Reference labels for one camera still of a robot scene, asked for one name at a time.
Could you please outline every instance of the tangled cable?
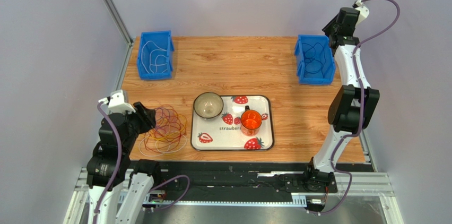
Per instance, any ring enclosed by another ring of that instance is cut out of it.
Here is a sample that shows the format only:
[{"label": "tangled cable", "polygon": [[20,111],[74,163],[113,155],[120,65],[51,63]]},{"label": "tangled cable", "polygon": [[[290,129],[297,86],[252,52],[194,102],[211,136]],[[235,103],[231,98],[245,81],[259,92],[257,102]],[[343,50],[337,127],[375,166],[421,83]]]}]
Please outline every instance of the tangled cable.
[{"label": "tangled cable", "polygon": [[[155,112],[155,128],[144,135],[138,145],[140,153],[146,157],[158,157],[180,151],[188,141],[185,136],[187,118],[178,114],[171,105],[162,105],[155,108]],[[146,151],[152,151],[156,154],[145,154],[142,144]]]}]

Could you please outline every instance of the dark cable in blue basket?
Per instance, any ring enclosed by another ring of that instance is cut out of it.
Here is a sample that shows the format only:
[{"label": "dark cable in blue basket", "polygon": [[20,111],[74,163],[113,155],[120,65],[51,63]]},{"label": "dark cable in blue basket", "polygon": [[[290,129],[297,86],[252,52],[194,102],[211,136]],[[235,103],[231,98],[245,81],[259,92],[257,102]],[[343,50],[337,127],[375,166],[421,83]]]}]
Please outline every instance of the dark cable in blue basket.
[{"label": "dark cable in blue basket", "polygon": [[[316,45],[320,45],[320,46],[322,47],[321,52],[323,52],[323,57],[324,57],[325,62],[326,62],[326,58],[325,58],[325,46],[323,46],[323,45],[320,44],[319,42],[315,43],[314,46],[312,46],[312,45],[310,45],[310,44],[306,44],[306,43],[302,43],[302,45],[307,45],[307,46],[311,47],[311,48],[309,48],[309,49],[303,51],[303,55],[304,55],[304,57],[305,57],[305,63],[306,63],[306,64],[311,64],[312,62],[315,61],[315,62],[318,62],[318,63],[320,64],[320,69],[315,70],[315,71],[306,71],[306,66],[305,66],[305,74],[316,74],[316,73],[322,71],[322,69],[323,69],[325,63],[323,63],[322,61],[319,61],[319,60],[315,59],[315,56],[316,56],[316,48],[315,48],[315,47],[316,47]],[[306,53],[307,53],[308,51],[312,50],[312,49],[314,50],[314,55],[313,55],[312,57],[306,57]]]},{"label": "dark cable in blue basket", "polygon": [[[157,44],[154,43],[154,41],[147,41],[147,42],[143,45],[143,48],[141,48],[141,54],[142,54],[142,55],[143,55],[144,47],[145,47],[148,43],[150,43],[150,42],[153,43],[153,44],[158,48],[158,49],[152,50],[152,51],[149,53],[149,70],[151,71],[152,74],[155,74],[155,73],[157,73],[157,71],[158,71],[158,68],[157,68],[158,66],[166,66],[166,64],[159,64],[159,65],[158,65],[158,64],[157,64],[157,59],[158,59],[159,57],[164,57],[164,58],[166,58],[166,55],[163,55],[163,54],[157,55],[157,57],[155,57],[154,64],[152,64],[152,63],[151,63],[151,55],[152,55],[152,53],[153,53],[154,51],[168,51],[168,50],[165,50],[165,49],[159,47]],[[144,65],[143,57],[141,57],[141,64],[143,65],[143,67],[144,67],[144,69],[146,70],[146,72],[147,72],[148,74],[150,74],[150,72],[147,70],[147,67]],[[152,71],[151,66],[155,66],[155,72]]]}]

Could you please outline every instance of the orange mug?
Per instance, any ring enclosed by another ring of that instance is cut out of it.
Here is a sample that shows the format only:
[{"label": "orange mug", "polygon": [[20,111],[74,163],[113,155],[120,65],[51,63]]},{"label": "orange mug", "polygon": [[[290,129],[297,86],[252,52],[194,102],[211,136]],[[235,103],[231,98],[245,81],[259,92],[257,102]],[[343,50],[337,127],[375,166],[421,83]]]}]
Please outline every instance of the orange mug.
[{"label": "orange mug", "polygon": [[254,110],[250,110],[249,106],[245,106],[245,112],[240,117],[240,130],[248,136],[256,135],[262,125],[260,114]]}]

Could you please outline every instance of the wooden table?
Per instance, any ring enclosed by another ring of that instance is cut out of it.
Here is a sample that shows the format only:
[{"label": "wooden table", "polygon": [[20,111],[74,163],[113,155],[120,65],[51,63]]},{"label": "wooden table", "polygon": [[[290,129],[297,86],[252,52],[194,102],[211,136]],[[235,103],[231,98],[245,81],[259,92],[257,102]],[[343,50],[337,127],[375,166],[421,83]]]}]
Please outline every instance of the wooden table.
[{"label": "wooden table", "polygon": [[[337,70],[332,85],[300,85],[293,55],[296,37],[173,37],[173,42],[173,79],[142,81],[136,67],[140,43],[136,38],[123,83],[129,102],[140,101],[148,108],[158,106],[154,100],[171,104],[187,117],[190,140],[193,101],[199,94],[265,95],[272,105],[275,144],[262,152],[212,152],[197,151],[188,141],[177,153],[150,158],[138,150],[140,136],[131,159],[307,162],[318,152],[329,129],[328,108],[341,80]],[[347,145],[340,161],[364,162],[357,138]]]}]

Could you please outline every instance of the blue basket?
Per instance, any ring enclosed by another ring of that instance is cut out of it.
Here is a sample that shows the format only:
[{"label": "blue basket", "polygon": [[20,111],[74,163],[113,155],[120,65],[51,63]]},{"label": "blue basket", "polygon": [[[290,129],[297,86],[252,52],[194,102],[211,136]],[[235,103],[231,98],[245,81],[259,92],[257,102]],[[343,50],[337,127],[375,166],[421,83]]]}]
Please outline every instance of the blue basket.
[{"label": "blue basket", "polygon": [[298,35],[295,46],[300,84],[329,85],[336,72],[333,53],[326,36]]},{"label": "blue basket", "polygon": [[136,66],[142,80],[171,78],[174,45],[171,31],[141,33]]}]

